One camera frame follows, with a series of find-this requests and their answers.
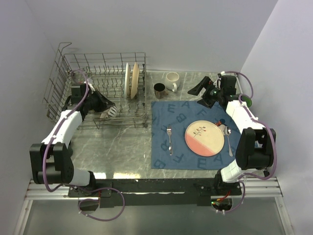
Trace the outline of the white strawberry pattern plate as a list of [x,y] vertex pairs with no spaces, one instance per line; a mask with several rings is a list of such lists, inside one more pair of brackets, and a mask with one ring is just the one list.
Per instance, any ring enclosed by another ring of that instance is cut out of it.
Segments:
[[130,82],[130,67],[129,63],[126,63],[125,79],[124,79],[124,98],[129,95],[129,82]]

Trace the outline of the beige plate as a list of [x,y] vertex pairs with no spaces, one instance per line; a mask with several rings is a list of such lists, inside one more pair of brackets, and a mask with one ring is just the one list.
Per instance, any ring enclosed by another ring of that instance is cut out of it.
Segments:
[[134,64],[133,74],[132,74],[132,86],[130,98],[133,99],[138,91],[138,80],[139,80],[139,65],[137,62]]

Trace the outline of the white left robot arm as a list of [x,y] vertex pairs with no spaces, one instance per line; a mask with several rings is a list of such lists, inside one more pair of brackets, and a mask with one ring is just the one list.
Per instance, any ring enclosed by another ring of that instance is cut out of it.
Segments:
[[80,92],[78,97],[71,95],[67,99],[75,100],[75,106],[69,109],[65,105],[50,134],[41,143],[31,145],[31,169],[34,182],[45,185],[49,192],[56,190],[50,187],[51,184],[58,188],[69,185],[79,187],[82,194],[91,197],[97,191],[94,173],[74,167],[71,139],[90,111],[115,117],[117,107],[91,85],[82,84],[77,90]]

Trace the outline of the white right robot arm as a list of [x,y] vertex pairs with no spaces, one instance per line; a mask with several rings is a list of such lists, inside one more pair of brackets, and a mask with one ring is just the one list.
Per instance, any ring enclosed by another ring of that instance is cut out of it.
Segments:
[[241,133],[235,159],[215,175],[214,191],[219,195],[227,194],[245,176],[267,180],[277,167],[276,132],[249,110],[252,97],[236,92],[237,75],[235,71],[223,71],[215,82],[205,76],[188,91],[188,94],[198,96],[205,90],[198,104],[212,108],[219,103]]

